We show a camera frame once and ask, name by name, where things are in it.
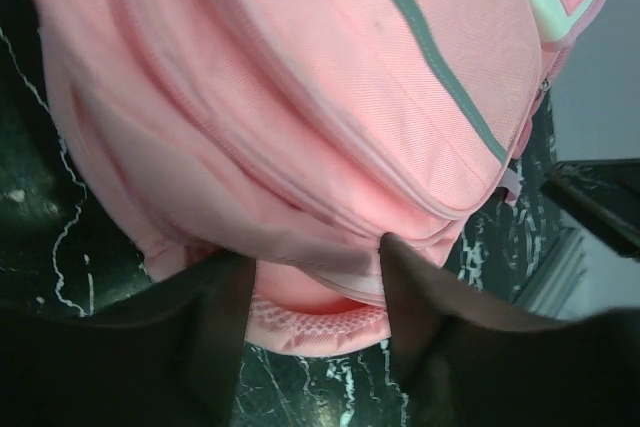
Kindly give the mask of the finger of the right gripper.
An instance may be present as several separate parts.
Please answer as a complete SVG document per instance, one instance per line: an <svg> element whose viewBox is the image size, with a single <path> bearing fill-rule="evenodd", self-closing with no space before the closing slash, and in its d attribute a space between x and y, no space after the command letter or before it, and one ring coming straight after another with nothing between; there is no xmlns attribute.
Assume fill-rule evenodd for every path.
<svg viewBox="0 0 640 427"><path fill-rule="evenodd" d="M543 194L621 257L639 259L639 160L559 161Z"/></svg>

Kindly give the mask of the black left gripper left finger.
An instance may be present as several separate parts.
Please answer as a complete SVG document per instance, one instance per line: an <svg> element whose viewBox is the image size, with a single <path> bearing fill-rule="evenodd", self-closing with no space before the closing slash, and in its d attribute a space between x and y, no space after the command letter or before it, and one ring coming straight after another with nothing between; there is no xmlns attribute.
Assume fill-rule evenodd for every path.
<svg viewBox="0 0 640 427"><path fill-rule="evenodd" d="M227 426L256 263L218 252L88 317L1 307L5 426Z"/></svg>

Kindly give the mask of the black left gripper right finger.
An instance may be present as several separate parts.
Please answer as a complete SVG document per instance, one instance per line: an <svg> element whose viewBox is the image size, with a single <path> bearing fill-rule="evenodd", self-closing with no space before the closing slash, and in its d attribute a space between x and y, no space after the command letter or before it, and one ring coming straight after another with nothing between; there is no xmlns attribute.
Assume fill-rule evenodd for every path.
<svg viewBox="0 0 640 427"><path fill-rule="evenodd" d="M415 426L635 426L639 312L539 316L382 236L394 377Z"/></svg>

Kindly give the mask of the pink school backpack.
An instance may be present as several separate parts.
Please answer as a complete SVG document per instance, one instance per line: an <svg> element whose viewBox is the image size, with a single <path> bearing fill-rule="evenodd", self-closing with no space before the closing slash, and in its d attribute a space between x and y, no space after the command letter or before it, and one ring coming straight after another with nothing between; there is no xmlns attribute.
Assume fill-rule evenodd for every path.
<svg viewBox="0 0 640 427"><path fill-rule="evenodd" d="M253 257L248 340L390 334L377 248L436 265L497 190L605 0L35 0L48 105L162 280Z"/></svg>

